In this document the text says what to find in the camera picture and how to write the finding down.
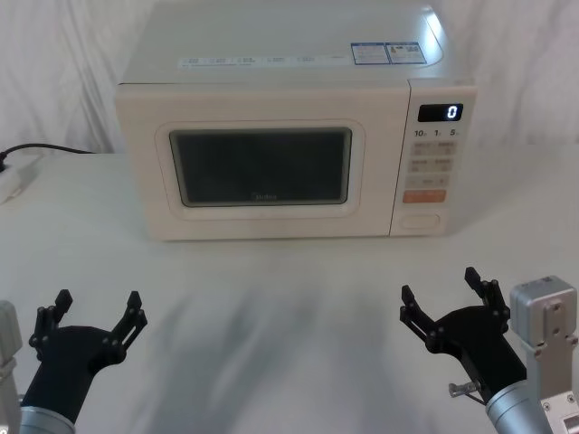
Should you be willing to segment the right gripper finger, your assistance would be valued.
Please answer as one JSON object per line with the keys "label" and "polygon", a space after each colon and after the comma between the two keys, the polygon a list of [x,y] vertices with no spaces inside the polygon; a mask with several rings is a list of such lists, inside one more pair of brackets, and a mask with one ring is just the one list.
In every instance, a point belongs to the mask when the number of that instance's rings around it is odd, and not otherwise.
{"label": "right gripper finger", "polygon": [[448,354],[446,325],[442,319],[433,321],[424,313],[408,285],[402,286],[401,296],[400,320],[424,342],[430,353]]}
{"label": "right gripper finger", "polygon": [[506,324],[510,319],[510,309],[503,298],[499,283],[496,279],[482,280],[474,267],[465,269],[464,279],[467,285],[482,300],[486,309],[501,323]]}

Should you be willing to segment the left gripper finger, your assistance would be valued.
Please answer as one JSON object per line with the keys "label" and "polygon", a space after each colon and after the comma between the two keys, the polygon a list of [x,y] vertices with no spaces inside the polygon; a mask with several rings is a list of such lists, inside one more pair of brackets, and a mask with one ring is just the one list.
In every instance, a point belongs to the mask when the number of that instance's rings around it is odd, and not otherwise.
{"label": "left gripper finger", "polygon": [[54,304],[48,307],[38,307],[33,334],[28,343],[35,350],[36,358],[42,360],[43,348],[48,343],[49,334],[56,330],[64,315],[68,312],[73,302],[68,289],[62,289],[54,300]]}
{"label": "left gripper finger", "polygon": [[147,317],[142,309],[141,297],[137,291],[132,291],[122,318],[102,341],[105,364],[122,363],[129,347],[146,325]]}

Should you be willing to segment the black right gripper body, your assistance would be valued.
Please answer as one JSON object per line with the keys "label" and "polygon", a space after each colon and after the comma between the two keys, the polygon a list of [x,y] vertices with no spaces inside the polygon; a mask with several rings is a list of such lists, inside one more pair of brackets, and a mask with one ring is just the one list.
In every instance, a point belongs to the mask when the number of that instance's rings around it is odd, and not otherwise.
{"label": "black right gripper body", "polygon": [[507,307],[454,310],[432,322],[428,350],[456,358],[479,386],[480,397],[489,400],[527,378],[525,365],[505,338],[509,318]]}

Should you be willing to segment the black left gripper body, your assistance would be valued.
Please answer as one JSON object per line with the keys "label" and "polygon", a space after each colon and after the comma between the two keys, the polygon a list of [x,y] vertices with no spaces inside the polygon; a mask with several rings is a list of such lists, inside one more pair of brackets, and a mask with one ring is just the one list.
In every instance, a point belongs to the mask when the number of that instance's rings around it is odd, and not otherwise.
{"label": "black left gripper body", "polygon": [[40,366],[22,406],[50,410],[74,423],[102,369],[123,361],[119,327],[37,326],[30,338]]}

